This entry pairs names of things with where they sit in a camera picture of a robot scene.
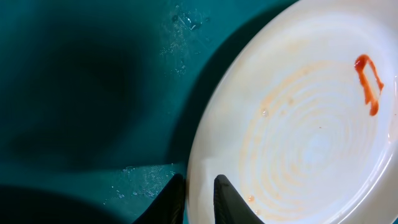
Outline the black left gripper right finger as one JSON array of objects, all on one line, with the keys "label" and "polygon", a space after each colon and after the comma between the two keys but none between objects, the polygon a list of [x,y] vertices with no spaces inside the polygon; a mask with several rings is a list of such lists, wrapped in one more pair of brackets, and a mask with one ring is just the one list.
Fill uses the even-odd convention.
[{"label": "black left gripper right finger", "polygon": [[264,224],[223,174],[214,179],[213,206],[216,224]]}]

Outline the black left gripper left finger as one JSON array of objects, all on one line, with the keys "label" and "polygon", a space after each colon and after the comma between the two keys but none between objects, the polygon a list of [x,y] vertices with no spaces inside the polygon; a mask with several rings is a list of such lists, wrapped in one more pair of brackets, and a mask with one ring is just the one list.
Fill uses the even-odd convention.
[{"label": "black left gripper left finger", "polygon": [[175,174],[148,209],[132,224],[182,224],[185,210],[186,183]]}]

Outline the white plate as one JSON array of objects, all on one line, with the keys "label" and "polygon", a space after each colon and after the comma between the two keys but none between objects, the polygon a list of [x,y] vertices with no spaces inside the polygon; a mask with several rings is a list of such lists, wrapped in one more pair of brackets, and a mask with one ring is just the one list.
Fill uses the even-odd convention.
[{"label": "white plate", "polygon": [[298,1],[231,64],[190,154],[190,223],[225,175],[265,223],[397,218],[397,1]]}]

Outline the turquoise plastic tray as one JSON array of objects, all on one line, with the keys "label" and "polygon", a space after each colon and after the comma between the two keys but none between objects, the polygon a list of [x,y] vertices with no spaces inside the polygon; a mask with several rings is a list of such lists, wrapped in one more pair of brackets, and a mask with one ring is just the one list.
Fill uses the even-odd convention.
[{"label": "turquoise plastic tray", "polygon": [[1,222],[133,223],[290,1],[2,1]]}]

